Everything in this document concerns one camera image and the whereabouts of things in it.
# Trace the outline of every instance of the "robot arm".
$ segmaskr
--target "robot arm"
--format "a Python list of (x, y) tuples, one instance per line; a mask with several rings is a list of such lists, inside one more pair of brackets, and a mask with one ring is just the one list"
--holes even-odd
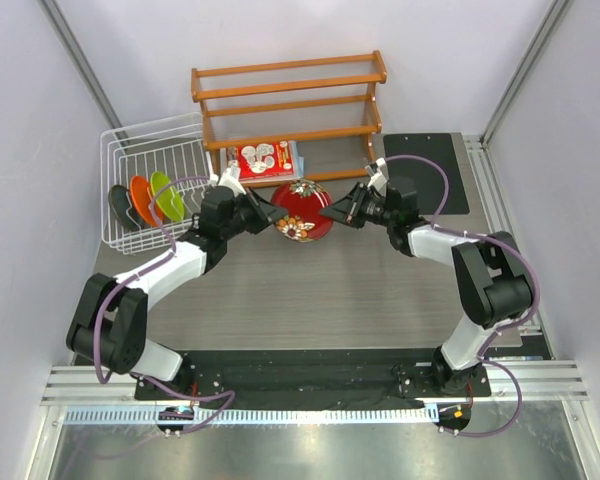
[(162, 298), (185, 282), (209, 272), (227, 252), (227, 242), (245, 231), (257, 234), (287, 215), (246, 191), (238, 182), (239, 170), (227, 169), (216, 186), (205, 194), (200, 213), (192, 225), (168, 251), (130, 272), (114, 277), (93, 275), (86, 283), (73, 322), (67, 346), (79, 355), (93, 359), (94, 326), (97, 312), (114, 288), (131, 277), (107, 306), (115, 321), (104, 318), (100, 336), (102, 365), (125, 374), (148, 375), (185, 392), (193, 371), (186, 358), (146, 338), (147, 314)]
[[(521, 262), (487, 239), (467, 238), (432, 227), (419, 215), (411, 179), (389, 180), (386, 162), (370, 167), (367, 185), (356, 186), (322, 215), (353, 228), (366, 222), (387, 229), (393, 248), (404, 255), (453, 267), (464, 314), (451, 337), (434, 352), (432, 366), (442, 393), (464, 389), (494, 333), (512, 323), (533, 302), (533, 282)], [(380, 188), (386, 186), (386, 195)], [(518, 250), (511, 234), (489, 237)]]

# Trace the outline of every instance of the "black pad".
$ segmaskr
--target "black pad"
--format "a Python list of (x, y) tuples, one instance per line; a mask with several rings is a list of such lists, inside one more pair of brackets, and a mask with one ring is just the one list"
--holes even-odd
[[(449, 198), (442, 210), (446, 215), (466, 215), (469, 203), (462, 184), (458, 159), (448, 133), (404, 133), (385, 135), (385, 158), (394, 155), (418, 155), (437, 163), (449, 177)], [(416, 160), (389, 162), (389, 177), (403, 175), (415, 183), (422, 215), (432, 215), (444, 194), (444, 182), (437, 170)]]

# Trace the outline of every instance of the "wooden rack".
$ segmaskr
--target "wooden rack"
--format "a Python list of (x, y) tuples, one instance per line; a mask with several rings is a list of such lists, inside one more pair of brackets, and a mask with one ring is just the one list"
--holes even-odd
[[(230, 88), (217, 88), (205, 90), (201, 86), (201, 79), (206, 77), (217, 77), (224, 75), (249, 74), (255, 72), (267, 72), (273, 70), (285, 70), (301, 67), (319, 67), (326, 65), (337, 65), (345, 63), (370, 63), (371, 73), (362, 75), (339, 76), (329, 78), (312, 78), (299, 81), (285, 81), (281, 83), (256, 84), (236, 86)], [(191, 71), (191, 94), (193, 101), (200, 104), (203, 116), (204, 146), (211, 152), (214, 170), (219, 171), (219, 150), (227, 147), (235, 147), (245, 144), (258, 144), (279, 142), (282, 140), (318, 140), (325, 138), (336, 138), (346, 136), (362, 136), (365, 149), (369, 155), (368, 160), (374, 160), (371, 143), (371, 135), (382, 130), (382, 122), (378, 107), (376, 105), (376, 84), (385, 83), (387, 80), (387, 69), (378, 50), (370, 54), (350, 55), (344, 57), (318, 58), (313, 60), (300, 60), (292, 62), (268, 63), (262, 65), (249, 65), (241, 67), (217, 68), (211, 70)], [(307, 99), (283, 103), (265, 103), (261, 105), (250, 105), (232, 108), (209, 109), (208, 101), (227, 99), (232, 97), (243, 97), (247, 95), (266, 95), (280, 92), (291, 92), (297, 90), (313, 90), (327, 87), (343, 87), (349, 85), (367, 85), (366, 92), (360, 95), (338, 96), (330, 98)], [(275, 112), (281, 110), (294, 110), (309, 107), (327, 107), (331, 105), (359, 104), (362, 121), (356, 125), (343, 125), (337, 128), (325, 130), (290, 131), (281, 134), (259, 135), (244, 138), (217, 138), (214, 133), (214, 118), (231, 115), (261, 114), (264, 112)], [(356, 178), (365, 176), (363, 168), (326, 172), (321, 174), (307, 175), (314, 181), (336, 180), (344, 178)], [(282, 182), (267, 182), (258, 186), (271, 186)]]

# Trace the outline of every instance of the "wire dish rack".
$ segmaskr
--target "wire dish rack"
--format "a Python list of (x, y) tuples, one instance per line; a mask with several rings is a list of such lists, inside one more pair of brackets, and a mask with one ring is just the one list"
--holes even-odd
[(176, 186), (185, 206), (184, 220), (172, 222), (164, 218), (165, 228), (174, 236), (184, 233), (191, 225), (191, 215), (200, 209), (207, 179), (213, 173), (202, 142), (202, 116), (195, 112), (104, 132), (100, 137), (102, 241), (127, 255), (169, 244), (159, 228), (147, 223), (137, 224), (137, 231), (124, 228), (108, 200), (114, 185), (128, 189), (134, 176), (150, 180), (157, 171), (172, 181), (205, 177)]

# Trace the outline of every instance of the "floral pattern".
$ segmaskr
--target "floral pattern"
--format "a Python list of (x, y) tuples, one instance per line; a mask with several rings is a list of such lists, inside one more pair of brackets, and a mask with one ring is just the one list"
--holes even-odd
[(323, 193), (325, 189), (322, 185), (318, 185), (316, 182), (307, 179), (300, 179), (289, 185), (289, 189), (293, 193), (297, 193), (302, 197), (310, 197), (314, 193)]
[(278, 220), (276, 227), (283, 235), (296, 242), (310, 242), (313, 240), (309, 237), (309, 230), (315, 227), (315, 224), (303, 222), (300, 217), (287, 215), (281, 220)]

